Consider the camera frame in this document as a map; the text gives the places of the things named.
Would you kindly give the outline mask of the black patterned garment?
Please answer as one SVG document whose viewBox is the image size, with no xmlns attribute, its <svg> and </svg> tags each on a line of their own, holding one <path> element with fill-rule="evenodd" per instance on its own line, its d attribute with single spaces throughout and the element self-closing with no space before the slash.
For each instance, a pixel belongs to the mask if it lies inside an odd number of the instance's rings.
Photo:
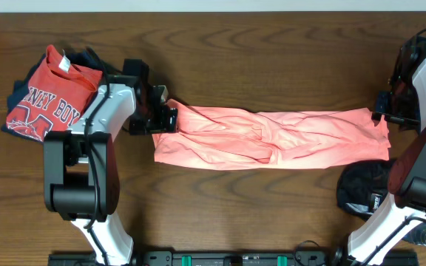
<svg viewBox="0 0 426 266">
<path fill-rule="evenodd" d="M 337 182 L 337 206 L 368 220 L 388 194 L 388 174 L 393 163 L 393 160 L 370 160 L 346 166 Z M 426 247 L 426 224 L 418 225 L 402 239 Z"/>
</svg>

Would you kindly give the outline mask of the pink t-shirt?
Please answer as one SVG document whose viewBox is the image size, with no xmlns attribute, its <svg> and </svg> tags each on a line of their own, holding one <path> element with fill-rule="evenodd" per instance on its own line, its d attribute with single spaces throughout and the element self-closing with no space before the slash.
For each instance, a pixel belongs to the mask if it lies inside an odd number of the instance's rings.
<svg viewBox="0 0 426 266">
<path fill-rule="evenodd" d="M 324 169 L 363 160 L 388 160 L 388 125 L 367 108 L 322 112 L 258 112 L 185 106 L 175 133 L 154 134 L 154 159 L 216 171 Z"/>
</svg>

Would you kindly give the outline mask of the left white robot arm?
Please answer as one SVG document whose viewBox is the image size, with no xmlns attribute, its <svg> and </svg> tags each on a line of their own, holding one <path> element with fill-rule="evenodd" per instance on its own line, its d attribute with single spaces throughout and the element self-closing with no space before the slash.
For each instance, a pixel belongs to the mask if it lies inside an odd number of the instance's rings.
<svg viewBox="0 0 426 266">
<path fill-rule="evenodd" d="M 110 75 L 85 114 L 65 131 L 44 138 L 44 203 L 71 222 L 91 254 L 53 254 L 49 265 L 134 265 L 134 240 L 116 208 L 120 181 L 114 141 L 127 125 L 131 135 L 171 133 L 178 111 L 168 89 L 141 76 Z"/>
</svg>

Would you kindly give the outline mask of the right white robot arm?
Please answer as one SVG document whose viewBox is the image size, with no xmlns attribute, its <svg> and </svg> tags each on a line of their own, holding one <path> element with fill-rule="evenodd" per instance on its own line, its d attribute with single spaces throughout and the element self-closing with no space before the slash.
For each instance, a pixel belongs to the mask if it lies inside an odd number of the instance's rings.
<svg viewBox="0 0 426 266">
<path fill-rule="evenodd" d="M 426 38 L 406 41 L 381 92 L 374 120 L 414 130 L 416 139 L 396 159 L 351 164 L 337 183 L 339 207 L 364 224 L 345 237 L 331 255 L 331 265 L 416 265 L 413 251 L 396 244 L 426 244 Z"/>
</svg>

